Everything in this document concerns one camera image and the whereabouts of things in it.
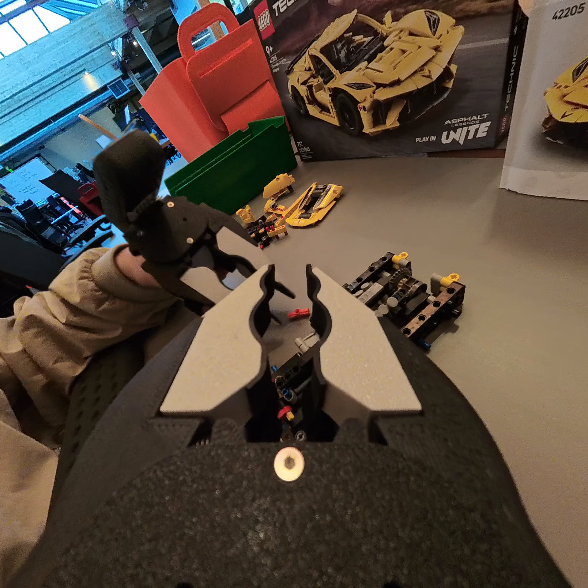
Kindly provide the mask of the toy car box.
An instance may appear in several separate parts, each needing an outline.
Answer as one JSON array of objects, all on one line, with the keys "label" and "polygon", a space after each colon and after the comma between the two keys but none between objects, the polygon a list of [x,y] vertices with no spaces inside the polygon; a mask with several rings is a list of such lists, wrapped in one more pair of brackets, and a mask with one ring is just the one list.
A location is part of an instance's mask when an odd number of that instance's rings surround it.
[{"label": "toy car box", "polygon": [[520,1],[252,1],[304,161],[495,148],[525,44]]}]

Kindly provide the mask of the green plastic tray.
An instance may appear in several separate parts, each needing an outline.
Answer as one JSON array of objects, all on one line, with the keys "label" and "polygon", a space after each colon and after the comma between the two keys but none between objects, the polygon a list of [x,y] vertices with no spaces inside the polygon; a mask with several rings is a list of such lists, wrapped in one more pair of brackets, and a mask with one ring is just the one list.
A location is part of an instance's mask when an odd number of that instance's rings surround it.
[{"label": "green plastic tray", "polygon": [[277,116],[237,130],[164,182],[171,196],[232,215],[297,165],[286,119]]}]

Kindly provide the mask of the whiteboard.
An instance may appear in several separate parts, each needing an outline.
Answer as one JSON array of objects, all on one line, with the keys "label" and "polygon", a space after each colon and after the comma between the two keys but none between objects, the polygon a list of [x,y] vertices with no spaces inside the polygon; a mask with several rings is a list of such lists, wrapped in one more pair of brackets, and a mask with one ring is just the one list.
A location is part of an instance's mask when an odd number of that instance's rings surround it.
[{"label": "whiteboard", "polygon": [[54,196],[54,190],[45,186],[41,180],[53,175],[53,170],[39,158],[33,158],[12,173],[1,178],[1,186],[11,195],[17,205],[31,200],[34,204]]}]

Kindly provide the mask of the person's beige jacket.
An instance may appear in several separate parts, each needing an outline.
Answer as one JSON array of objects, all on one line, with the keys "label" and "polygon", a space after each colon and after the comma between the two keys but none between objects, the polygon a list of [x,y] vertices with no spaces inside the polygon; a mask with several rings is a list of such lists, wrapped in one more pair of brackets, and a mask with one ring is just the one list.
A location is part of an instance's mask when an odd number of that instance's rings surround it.
[{"label": "person's beige jacket", "polygon": [[1,391],[1,587],[45,530],[62,433],[23,390]]}]

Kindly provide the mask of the black brick car chassis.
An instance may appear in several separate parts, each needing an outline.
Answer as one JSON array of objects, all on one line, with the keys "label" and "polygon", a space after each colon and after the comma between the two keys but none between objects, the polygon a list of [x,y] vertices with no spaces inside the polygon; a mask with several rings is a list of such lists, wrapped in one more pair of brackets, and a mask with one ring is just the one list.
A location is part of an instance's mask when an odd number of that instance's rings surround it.
[{"label": "black brick car chassis", "polygon": [[[433,274],[428,287],[413,276],[406,252],[384,254],[343,288],[425,352],[430,350],[429,335],[461,315],[466,289],[456,273]],[[310,349],[318,341],[315,330],[298,337],[297,353],[281,367],[270,367],[279,398],[277,417],[282,426],[282,442],[304,442],[308,437],[321,442],[332,439],[336,432],[334,421],[312,409],[310,401],[304,398],[312,380]]]}]

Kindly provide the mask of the red chair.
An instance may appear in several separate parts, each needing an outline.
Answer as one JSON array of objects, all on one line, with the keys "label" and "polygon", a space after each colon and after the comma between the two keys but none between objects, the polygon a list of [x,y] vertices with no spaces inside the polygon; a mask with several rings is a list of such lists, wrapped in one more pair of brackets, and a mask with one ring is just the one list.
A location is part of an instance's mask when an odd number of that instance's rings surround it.
[{"label": "red chair", "polygon": [[87,210],[91,211],[96,217],[102,216],[104,213],[100,204],[99,190],[97,182],[87,182],[82,184],[77,189],[79,195],[79,203]]}]

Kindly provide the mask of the black office chair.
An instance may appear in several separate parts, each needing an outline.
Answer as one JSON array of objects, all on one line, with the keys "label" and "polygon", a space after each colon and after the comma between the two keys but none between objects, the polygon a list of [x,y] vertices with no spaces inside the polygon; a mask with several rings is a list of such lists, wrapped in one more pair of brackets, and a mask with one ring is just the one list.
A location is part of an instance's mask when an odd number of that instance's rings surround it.
[{"label": "black office chair", "polygon": [[27,231],[40,245],[60,254],[65,261],[105,246],[114,237],[113,227],[104,215],[91,219],[52,196],[43,206],[27,200],[12,206],[11,211],[24,221]]}]

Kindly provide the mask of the person's left forearm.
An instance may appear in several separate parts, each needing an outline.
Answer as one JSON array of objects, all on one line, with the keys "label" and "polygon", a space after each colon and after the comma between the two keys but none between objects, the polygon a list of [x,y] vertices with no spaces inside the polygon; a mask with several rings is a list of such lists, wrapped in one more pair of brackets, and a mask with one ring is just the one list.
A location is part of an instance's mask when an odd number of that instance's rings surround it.
[{"label": "person's left forearm", "polygon": [[126,277],[121,245],[91,249],[48,290],[19,298],[1,319],[1,391],[11,407],[27,396],[51,425],[65,421],[69,389],[99,351],[164,324],[178,299]]}]

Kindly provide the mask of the black perforated panel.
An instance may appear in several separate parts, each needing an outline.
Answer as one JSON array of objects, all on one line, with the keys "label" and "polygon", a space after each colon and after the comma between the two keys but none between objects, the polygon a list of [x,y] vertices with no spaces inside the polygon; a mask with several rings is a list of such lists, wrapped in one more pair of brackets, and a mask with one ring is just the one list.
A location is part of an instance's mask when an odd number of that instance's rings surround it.
[{"label": "black perforated panel", "polygon": [[66,478],[92,431],[118,395],[130,384],[131,400],[137,401],[139,424],[154,426],[164,440],[172,441],[175,429],[180,436],[179,447],[208,443],[210,427],[202,426],[199,417],[178,417],[179,425],[171,417],[161,415],[165,400],[180,366],[187,354],[202,318],[193,316],[181,323],[183,329],[150,361],[145,360],[144,344],[150,330],[97,353],[86,369],[76,378],[71,388],[63,443],[59,454],[57,478]]}]

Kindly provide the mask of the small yellow black brick assembly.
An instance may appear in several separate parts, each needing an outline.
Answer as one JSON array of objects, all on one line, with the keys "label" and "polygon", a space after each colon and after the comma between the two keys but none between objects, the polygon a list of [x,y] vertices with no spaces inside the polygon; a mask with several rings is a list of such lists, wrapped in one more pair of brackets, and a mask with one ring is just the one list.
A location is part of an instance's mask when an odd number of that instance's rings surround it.
[{"label": "small yellow black brick assembly", "polygon": [[246,205],[237,210],[236,214],[243,222],[248,235],[254,239],[260,249],[265,249],[288,236],[285,220],[283,220],[285,212],[284,206],[272,205],[265,214],[255,219],[250,207]]}]

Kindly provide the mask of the white instruction booklet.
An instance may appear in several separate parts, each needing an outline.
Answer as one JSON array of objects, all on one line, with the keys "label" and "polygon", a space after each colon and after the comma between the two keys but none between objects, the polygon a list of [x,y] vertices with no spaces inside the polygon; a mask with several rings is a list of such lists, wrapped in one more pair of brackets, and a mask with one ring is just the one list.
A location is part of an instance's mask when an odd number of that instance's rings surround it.
[{"label": "white instruction booklet", "polygon": [[587,200],[587,1],[534,1],[500,187]]}]

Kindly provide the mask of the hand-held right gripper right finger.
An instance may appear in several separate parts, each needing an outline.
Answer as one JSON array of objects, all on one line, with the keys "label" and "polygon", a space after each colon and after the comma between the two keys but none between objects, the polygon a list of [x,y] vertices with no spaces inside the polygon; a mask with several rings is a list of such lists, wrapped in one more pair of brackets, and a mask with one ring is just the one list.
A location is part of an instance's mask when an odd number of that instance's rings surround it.
[{"label": "hand-held right gripper right finger", "polygon": [[423,406],[378,318],[316,266],[306,266],[312,326],[313,393],[337,427],[370,438],[381,419],[412,419]]}]

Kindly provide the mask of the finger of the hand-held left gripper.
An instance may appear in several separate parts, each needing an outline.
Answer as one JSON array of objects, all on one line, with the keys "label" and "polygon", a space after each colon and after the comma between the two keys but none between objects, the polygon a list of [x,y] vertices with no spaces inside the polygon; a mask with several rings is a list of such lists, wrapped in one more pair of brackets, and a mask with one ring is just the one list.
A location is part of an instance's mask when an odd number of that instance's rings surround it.
[{"label": "finger of the hand-held left gripper", "polygon": [[236,271],[243,277],[270,264],[267,255],[248,235],[244,238],[224,226],[217,232],[216,239],[218,250],[234,262]]},{"label": "finger of the hand-held left gripper", "polygon": [[[276,272],[277,281],[289,290],[293,296],[289,296],[280,290],[275,289],[273,295],[267,299],[268,310],[270,312],[272,325],[288,325],[288,313],[295,310],[295,279],[286,274],[285,271]],[[222,283],[229,290],[237,289],[242,283],[246,281],[246,277],[239,271],[234,271],[227,274]]]}]

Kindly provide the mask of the yellow brick car panel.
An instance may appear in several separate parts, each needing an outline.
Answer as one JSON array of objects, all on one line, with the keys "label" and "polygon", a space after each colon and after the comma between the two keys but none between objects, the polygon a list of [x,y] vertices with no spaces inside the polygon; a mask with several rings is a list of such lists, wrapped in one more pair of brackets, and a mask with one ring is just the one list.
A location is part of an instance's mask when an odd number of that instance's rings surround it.
[{"label": "yellow brick car panel", "polygon": [[343,187],[313,182],[285,211],[282,220],[294,228],[319,224],[341,197]]}]

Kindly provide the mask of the grey desk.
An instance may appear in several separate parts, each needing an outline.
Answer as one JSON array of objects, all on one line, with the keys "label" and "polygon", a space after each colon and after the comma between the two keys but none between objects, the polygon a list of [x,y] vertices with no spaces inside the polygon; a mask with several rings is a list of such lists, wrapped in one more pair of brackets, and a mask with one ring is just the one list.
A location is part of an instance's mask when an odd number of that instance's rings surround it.
[{"label": "grey desk", "polygon": [[307,321],[305,266],[351,281],[386,252],[414,274],[459,273],[463,313],[435,333],[430,358],[486,423],[543,543],[574,587],[587,587],[587,202],[499,187],[498,158],[381,158],[299,163],[295,193],[335,182],[343,196],[319,225],[268,257],[296,293],[266,339],[290,358]]}]

